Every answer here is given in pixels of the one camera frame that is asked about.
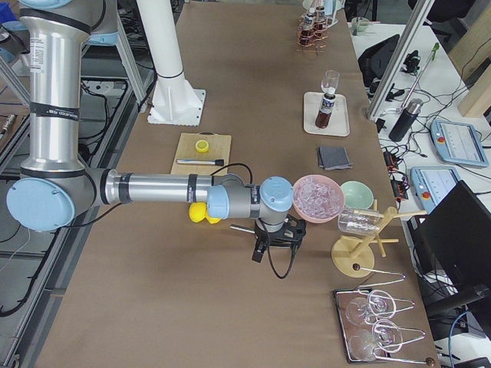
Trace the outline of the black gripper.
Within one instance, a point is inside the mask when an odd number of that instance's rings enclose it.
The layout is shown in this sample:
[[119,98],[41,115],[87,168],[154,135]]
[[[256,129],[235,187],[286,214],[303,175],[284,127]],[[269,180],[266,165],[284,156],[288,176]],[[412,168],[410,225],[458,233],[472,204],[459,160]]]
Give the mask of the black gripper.
[[269,225],[261,219],[257,219],[254,227],[256,241],[252,260],[261,263],[269,245],[292,249],[300,248],[306,235],[306,225],[307,222],[304,219],[287,215],[279,230],[269,232]]

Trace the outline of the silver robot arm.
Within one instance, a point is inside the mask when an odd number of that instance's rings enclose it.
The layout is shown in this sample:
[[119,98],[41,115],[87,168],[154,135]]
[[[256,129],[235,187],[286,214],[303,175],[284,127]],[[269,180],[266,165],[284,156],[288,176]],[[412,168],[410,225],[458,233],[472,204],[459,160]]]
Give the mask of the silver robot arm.
[[130,138],[117,169],[89,168],[78,156],[82,47],[116,19],[106,1],[24,1],[20,16],[30,34],[30,153],[8,190],[7,208],[38,232],[69,226],[99,205],[202,202],[215,219],[252,219],[253,261],[271,248],[296,253],[306,223],[290,213],[293,185],[281,176],[261,184],[236,174],[160,171],[160,149]]

